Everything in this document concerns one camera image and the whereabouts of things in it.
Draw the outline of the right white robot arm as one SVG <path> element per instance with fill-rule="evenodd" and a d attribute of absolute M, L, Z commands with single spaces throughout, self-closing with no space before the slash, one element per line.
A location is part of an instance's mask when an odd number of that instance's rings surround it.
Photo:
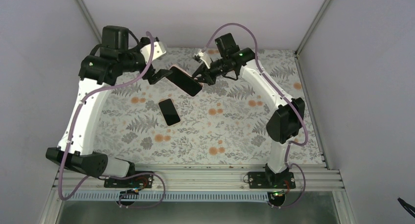
<path fill-rule="evenodd" d="M 278 188 L 289 173 L 287 153 L 292 138 L 298 135 L 304 125 L 305 102 L 284 91 L 266 72 L 257 54 L 251 48 L 240 49 L 232 34 L 220 36 L 215 43 L 220 59 L 214 61 L 205 49 L 198 50 L 193 58 L 200 66 L 192 78 L 213 85 L 218 76 L 226 77 L 227 73 L 234 71 L 235 80 L 241 77 L 261 95 L 273 113 L 266 124 L 266 132 L 273 144 L 265 165 L 265 182 L 270 188 Z"/>

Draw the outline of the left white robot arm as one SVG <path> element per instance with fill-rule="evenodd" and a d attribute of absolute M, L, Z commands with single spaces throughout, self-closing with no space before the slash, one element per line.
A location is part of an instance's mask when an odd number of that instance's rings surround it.
<path fill-rule="evenodd" d="M 102 108 L 112 90 L 125 90 L 138 80 L 154 84 L 170 74 L 165 69 L 155 71 L 152 66 L 166 53 L 166 45 L 156 37 L 145 36 L 136 39 L 136 46 L 131 48 L 132 36 L 126 27 L 103 27 L 101 43 L 81 63 L 76 104 L 67 129 L 58 145 L 46 150 L 46 158 L 63 169 L 94 178 L 116 177 L 123 187 L 136 182 L 133 164 L 93 148 Z M 127 72 L 137 72 L 137 79 L 117 84 L 118 77 Z"/>

